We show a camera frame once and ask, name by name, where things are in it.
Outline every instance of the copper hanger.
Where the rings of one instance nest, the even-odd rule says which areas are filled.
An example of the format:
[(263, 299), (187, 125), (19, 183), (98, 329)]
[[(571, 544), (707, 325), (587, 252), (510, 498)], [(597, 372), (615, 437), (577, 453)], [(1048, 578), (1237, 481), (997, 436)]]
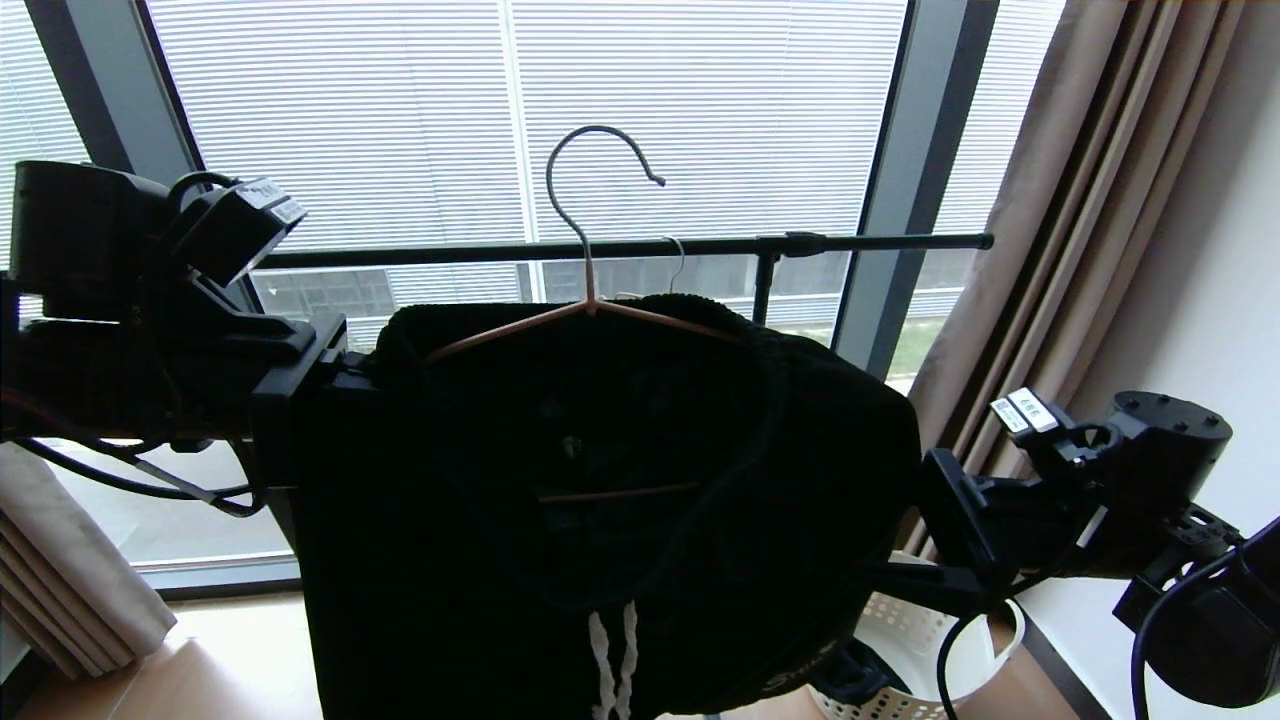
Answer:
[(561, 140), (558, 145), (556, 145), (556, 149), (552, 150), (550, 156), (547, 159), (547, 195), (548, 197), (550, 197), (552, 208), (556, 209), (556, 214), (558, 214), (561, 219), (564, 220), (564, 223), (568, 224), (568, 227), (572, 228), (575, 233), (577, 233), (577, 238), (582, 243), (582, 265), (586, 273), (586, 297), (577, 302), (564, 305), (563, 307), (557, 307), (554, 310), (534, 315), (532, 318), (525, 318), (524, 320), (517, 320), (515, 323), (484, 331), (471, 337), (466, 337), (457, 342), (445, 345), (444, 347), (439, 347), (428, 354), (426, 356), (428, 363), (434, 363), (436, 360), (448, 357), (449, 355), (454, 355), (468, 347), (483, 345), (492, 340), (498, 340), (500, 337), (506, 337), (517, 333), (520, 331), (525, 331), (529, 328), (541, 325), (544, 323), (549, 323), (557, 318), (577, 315), (579, 313), (595, 315), (595, 313), (599, 310), (605, 310), (608, 313), (626, 315), (628, 318), (635, 318), (637, 320), (645, 320), (659, 325), (678, 328), (682, 331), (689, 331), (709, 337), (716, 337), (728, 342), (735, 342), (735, 343), (739, 342), (737, 338), (730, 334), (726, 334), (717, 329), (708, 328), (705, 325), (699, 325), (698, 323), (690, 323), (687, 320), (681, 320), (678, 318), (671, 318), (668, 315), (660, 315), (658, 313), (649, 313), (648, 310), (640, 310), (639, 307), (631, 307), (627, 305), (620, 305), (617, 302), (609, 302), (608, 300), (600, 300), (599, 297), (595, 296), (595, 268), (591, 264), (591, 242), (586, 238), (586, 233), (582, 232), (582, 228), (573, 222), (573, 218), (570, 218), (568, 213), (566, 213), (564, 209), (561, 208), (559, 200), (557, 200), (556, 197), (556, 183), (552, 179), (552, 169), (556, 167), (556, 158), (559, 156), (561, 150), (563, 150), (564, 146), (568, 145), (570, 141), (572, 141), (575, 137), (580, 135), (586, 135), (589, 132), (607, 132), (612, 136), (621, 138), (623, 142), (631, 146), (631, 150), (640, 160), (640, 165), (644, 168), (645, 176), (650, 181), (658, 183), (659, 186), (667, 184), (666, 178), (655, 176), (653, 170), (649, 168), (649, 160), (645, 159), (644, 152), (640, 150), (640, 146), (636, 145), (636, 141), (631, 140), (631, 136), (620, 131), (618, 128), (611, 126), (582, 126), (566, 135), (564, 138)]

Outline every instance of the garment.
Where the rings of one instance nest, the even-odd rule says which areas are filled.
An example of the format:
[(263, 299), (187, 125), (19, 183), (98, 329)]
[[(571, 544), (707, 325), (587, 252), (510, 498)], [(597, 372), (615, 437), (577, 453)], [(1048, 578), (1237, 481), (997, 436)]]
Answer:
[(640, 720), (788, 692), (851, 634), (859, 569), (887, 557), (919, 465), (910, 405), (709, 300), (628, 302), (741, 345), (602, 313), (425, 365), (552, 306), (407, 307), (362, 368), (380, 392), (300, 414), (292, 506), (326, 717), (591, 717), (588, 618), (617, 670), (628, 603)]

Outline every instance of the white drawstring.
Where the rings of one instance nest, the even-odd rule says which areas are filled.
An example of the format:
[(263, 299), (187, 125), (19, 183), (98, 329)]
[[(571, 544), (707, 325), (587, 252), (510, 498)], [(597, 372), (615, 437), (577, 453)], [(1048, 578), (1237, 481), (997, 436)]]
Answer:
[(613, 669), (609, 667), (609, 633), (600, 621), (599, 612), (591, 612), (586, 619), (586, 629), (591, 637), (591, 655), (595, 656), (595, 665), (600, 670), (600, 705), (591, 707), (593, 720), (609, 720), (613, 708), (618, 708), (618, 720), (631, 720), (631, 676), (636, 671), (636, 662), (640, 651), (636, 648), (636, 625), (640, 616), (636, 614), (636, 603), (631, 601), (622, 609), (622, 632), (626, 635), (627, 647), (622, 655), (622, 683), (618, 691), (613, 691)]

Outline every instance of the basket handle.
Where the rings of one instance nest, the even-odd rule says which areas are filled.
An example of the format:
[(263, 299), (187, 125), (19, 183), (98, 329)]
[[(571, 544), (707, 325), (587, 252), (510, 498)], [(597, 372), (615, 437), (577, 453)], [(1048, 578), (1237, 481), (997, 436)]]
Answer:
[(1023, 614), (1023, 609), (1014, 602), (1012, 598), (1005, 601), (1009, 606), (1010, 614), (1014, 616), (1014, 637), (1009, 641), (1004, 650), (996, 653), (996, 667), (1004, 667), (1005, 662), (1009, 661), (1009, 656), (1014, 653), (1020, 644), (1023, 644), (1023, 635), (1027, 634), (1027, 616)]

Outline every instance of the metal hook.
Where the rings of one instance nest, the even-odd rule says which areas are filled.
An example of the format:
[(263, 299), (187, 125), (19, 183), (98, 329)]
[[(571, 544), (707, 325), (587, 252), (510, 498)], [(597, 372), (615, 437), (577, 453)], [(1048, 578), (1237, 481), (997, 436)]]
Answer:
[(563, 137), (563, 140), (561, 140), (556, 145), (556, 147), (552, 150), (550, 156), (547, 159), (547, 196), (550, 197), (552, 208), (556, 209), (556, 214), (559, 215), (561, 219), (564, 220), (564, 223), (570, 228), (572, 228), (575, 233), (577, 233), (577, 240), (582, 243), (582, 261), (586, 269), (586, 302), (589, 304), (589, 306), (594, 306), (595, 269), (591, 264), (591, 242), (586, 240), (586, 233), (582, 232), (582, 228), (573, 222), (573, 218), (570, 218), (568, 213), (566, 213), (564, 209), (561, 208), (559, 200), (556, 199), (556, 182), (552, 179), (552, 168), (556, 167), (556, 158), (559, 156), (559, 151), (563, 150), (564, 146), (568, 145), (568, 142), (575, 137), (580, 135), (586, 135), (589, 132), (607, 132), (614, 137), (622, 138), (622, 141), (630, 145), (631, 150), (636, 154), (636, 159), (640, 160), (640, 165), (644, 168), (644, 174), (653, 182), (658, 183), (659, 187), (667, 184), (667, 178), (663, 178), (662, 176), (655, 176), (653, 170), (649, 169), (649, 160), (645, 159), (644, 152), (640, 150), (640, 146), (636, 145), (636, 141), (631, 140), (630, 135), (612, 126), (582, 126), (570, 132)]
[(671, 236), (671, 234), (664, 234), (664, 236), (662, 236), (662, 238), (663, 240), (669, 240), (672, 243), (676, 245), (676, 250), (680, 251), (680, 268), (676, 270), (676, 274), (671, 275), (671, 282), (667, 283), (667, 295), (671, 295), (671, 293), (676, 292), (676, 278), (680, 277), (680, 273), (685, 272), (685, 260), (687, 259), (687, 256), (685, 255), (685, 245), (682, 242), (680, 242), (678, 237)]

